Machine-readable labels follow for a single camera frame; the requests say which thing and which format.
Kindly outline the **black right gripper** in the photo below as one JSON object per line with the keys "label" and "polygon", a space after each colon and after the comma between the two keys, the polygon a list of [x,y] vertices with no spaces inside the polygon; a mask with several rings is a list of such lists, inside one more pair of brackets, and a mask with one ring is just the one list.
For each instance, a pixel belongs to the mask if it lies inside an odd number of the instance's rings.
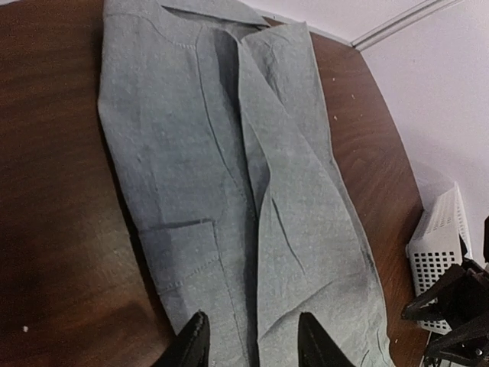
{"label": "black right gripper", "polygon": [[423,366],[488,365],[488,267],[464,257],[426,292],[410,301],[404,320],[437,323],[423,353]]}

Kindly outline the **grey long sleeve shirt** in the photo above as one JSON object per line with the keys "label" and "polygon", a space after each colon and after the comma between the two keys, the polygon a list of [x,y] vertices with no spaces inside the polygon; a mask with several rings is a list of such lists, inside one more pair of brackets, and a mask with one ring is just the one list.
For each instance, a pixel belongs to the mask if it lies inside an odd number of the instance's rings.
{"label": "grey long sleeve shirt", "polygon": [[107,1],[99,115],[175,331],[212,366],[295,366],[313,313],[356,366],[390,366],[387,311],[332,152],[304,23],[238,1]]}

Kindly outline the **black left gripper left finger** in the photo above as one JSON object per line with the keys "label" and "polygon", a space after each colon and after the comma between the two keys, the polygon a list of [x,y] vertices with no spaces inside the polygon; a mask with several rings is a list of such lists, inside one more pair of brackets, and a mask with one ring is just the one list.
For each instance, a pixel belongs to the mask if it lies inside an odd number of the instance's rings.
{"label": "black left gripper left finger", "polygon": [[197,311],[159,358],[162,367],[208,367],[210,325],[208,316]]}

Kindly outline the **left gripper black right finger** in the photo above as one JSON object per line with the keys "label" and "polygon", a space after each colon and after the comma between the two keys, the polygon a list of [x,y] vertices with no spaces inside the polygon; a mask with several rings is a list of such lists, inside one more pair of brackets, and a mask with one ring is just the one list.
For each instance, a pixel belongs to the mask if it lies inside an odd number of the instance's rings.
{"label": "left gripper black right finger", "polygon": [[354,367],[312,313],[300,314],[297,348],[299,367]]}

